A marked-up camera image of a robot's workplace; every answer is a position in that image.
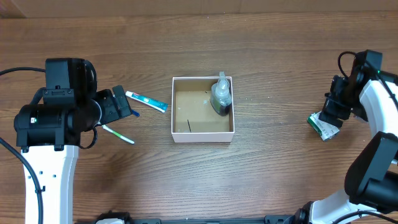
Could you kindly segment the green white packet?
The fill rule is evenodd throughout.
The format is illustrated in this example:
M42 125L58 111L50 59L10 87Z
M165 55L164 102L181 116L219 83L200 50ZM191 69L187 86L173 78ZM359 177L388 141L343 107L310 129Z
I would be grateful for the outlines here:
M339 133L339 129L319 119L320 112L313 113L307 118L307 122L319 134L323 141L332 139Z

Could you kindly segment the white teal toothpaste tube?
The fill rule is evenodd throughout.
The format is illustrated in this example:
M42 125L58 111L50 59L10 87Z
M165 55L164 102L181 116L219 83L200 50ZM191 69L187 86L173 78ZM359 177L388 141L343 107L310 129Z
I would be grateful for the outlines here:
M127 91L125 93L125 95L133 100L136 100L140 103L150 106L151 108L158 110L162 113L165 113L167 111L167 108L168 108L167 103L163 103L161 101L157 101L155 99L152 99L152 98L149 98L144 95L140 95L140 94L137 94L137 93L131 92L131 91Z

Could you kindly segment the clear bottle with dark liquid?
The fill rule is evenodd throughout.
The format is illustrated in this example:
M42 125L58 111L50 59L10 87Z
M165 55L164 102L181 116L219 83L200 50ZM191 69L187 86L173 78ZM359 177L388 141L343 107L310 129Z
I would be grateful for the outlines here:
M230 83L224 72L219 73L218 81L211 87L210 102L213 109L220 115L226 116L230 111L232 96Z

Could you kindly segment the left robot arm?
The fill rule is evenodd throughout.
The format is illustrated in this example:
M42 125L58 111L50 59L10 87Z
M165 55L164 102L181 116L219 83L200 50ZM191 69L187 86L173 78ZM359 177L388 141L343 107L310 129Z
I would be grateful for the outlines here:
M73 181L81 134L132 114L122 86L97 90L82 58L49 58L46 86L14 118L16 145L27 161L25 222L72 223Z

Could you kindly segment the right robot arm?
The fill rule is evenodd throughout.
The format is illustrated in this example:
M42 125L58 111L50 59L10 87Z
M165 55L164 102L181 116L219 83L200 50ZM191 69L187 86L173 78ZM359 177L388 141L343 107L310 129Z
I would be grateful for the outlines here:
M345 186L308 202L286 223L351 223L366 216L390 223L397 211L397 75L382 70L382 53L352 53L351 73L334 76L318 120L340 128L351 114L368 123L371 140L349 167Z

